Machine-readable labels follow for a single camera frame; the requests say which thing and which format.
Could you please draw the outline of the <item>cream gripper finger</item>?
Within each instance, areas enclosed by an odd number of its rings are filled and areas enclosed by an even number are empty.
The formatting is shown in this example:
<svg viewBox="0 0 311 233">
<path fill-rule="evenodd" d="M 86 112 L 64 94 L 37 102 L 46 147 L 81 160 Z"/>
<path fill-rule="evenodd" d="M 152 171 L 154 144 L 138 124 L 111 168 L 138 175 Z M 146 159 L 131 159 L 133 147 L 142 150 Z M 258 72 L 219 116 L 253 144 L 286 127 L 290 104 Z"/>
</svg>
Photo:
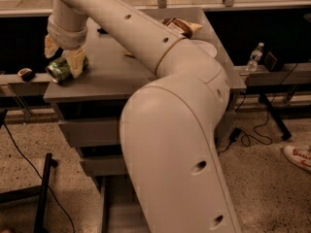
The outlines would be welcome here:
<svg viewBox="0 0 311 233">
<path fill-rule="evenodd" d="M 50 35 L 45 37 L 45 57 L 52 58 L 59 49 L 59 45 Z"/>
<path fill-rule="evenodd" d="M 83 48 L 76 50 L 66 50 L 64 57 L 69 65 L 71 75 L 74 79 L 78 78 L 83 72 L 86 51 Z"/>
</svg>

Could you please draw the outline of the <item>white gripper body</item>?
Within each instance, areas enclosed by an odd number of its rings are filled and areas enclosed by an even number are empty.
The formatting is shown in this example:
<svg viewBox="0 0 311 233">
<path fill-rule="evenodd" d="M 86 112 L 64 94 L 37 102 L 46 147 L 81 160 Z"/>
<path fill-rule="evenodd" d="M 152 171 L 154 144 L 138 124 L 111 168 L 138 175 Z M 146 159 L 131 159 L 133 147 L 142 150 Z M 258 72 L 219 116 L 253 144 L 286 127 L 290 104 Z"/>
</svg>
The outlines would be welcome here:
<svg viewBox="0 0 311 233">
<path fill-rule="evenodd" d="M 86 42 L 86 17 L 70 19 L 67 26 L 64 20 L 57 22 L 54 16 L 49 16 L 48 33 L 53 41 L 64 50 L 75 50 Z"/>
</svg>

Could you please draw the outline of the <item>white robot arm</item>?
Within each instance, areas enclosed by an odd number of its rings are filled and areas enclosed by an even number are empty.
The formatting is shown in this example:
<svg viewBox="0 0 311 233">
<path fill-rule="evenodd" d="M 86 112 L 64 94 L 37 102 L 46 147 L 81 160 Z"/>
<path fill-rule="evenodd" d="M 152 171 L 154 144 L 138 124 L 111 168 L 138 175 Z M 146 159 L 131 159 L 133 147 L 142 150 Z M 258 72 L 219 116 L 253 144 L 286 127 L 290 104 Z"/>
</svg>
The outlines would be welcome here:
<svg viewBox="0 0 311 233">
<path fill-rule="evenodd" d="M 74 50 L 91 18 L 156 77 L 125 104 L 123 158 L 152 233 L 241 233 L 214 142 L 225 68 L 182 34 L 121 0 L 52 0 L 48 32 Z"/>
</svg>

